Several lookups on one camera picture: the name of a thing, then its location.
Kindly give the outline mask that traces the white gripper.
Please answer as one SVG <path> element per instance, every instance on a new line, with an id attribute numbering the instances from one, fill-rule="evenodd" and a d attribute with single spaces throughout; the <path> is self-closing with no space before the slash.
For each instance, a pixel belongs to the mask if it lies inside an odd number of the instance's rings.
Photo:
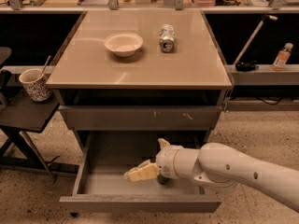
<path id="1" fill-rule="evenodd" d="M 137 167 L 130 169 L 124 174 L 126 180 L 132 182 L 151 180 L 156 178 L 159 173 L 166 178 L 178 179 L 175 170 L 175 157 L 182 149 L 182 146 L 170 145 L 163 138 L 159 138 L 158 143 L 161 150 L 156 155 L 156 164 L 150 160 L 143 161 Z"/>

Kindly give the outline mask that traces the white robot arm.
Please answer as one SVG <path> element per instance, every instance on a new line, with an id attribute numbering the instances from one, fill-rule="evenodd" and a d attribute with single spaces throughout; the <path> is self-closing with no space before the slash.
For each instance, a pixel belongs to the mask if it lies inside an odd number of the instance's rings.
<path id="1" fill-rule="evenodd" d="M 187 179 L 217 192 L 231 192 L 241 183 L 299 211 L 299 171 L 255 159 L 220 143 L 201 148 L 169 144 L 160 138 L 155 161 L 143 161 L 124 174 L 133 182 L 163 176 Z"/>

